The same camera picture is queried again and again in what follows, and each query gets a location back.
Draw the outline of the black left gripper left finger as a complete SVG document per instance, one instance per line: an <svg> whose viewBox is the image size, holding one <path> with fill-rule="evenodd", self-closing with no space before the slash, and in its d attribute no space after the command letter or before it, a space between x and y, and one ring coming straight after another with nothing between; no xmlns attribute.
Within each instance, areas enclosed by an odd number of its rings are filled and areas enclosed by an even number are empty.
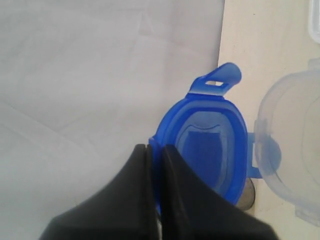
<svg viewBox="0 0 320 240"><path fill-rule="evenodd" d="M40 239L159 239L152 161L152 147L137 144L110 183L81 204L54 217Z"/></svg>

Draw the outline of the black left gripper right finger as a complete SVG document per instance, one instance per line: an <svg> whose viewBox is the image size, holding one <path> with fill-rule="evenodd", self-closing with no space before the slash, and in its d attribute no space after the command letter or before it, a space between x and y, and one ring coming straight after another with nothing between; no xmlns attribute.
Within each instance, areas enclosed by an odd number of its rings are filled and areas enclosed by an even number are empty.
<svg viewBox="0 0 320 240"><path fill-rule="evenodd" d="M161 223L164 240L276 240L266 223L210 189L173 145L162 149Z"/></svg>

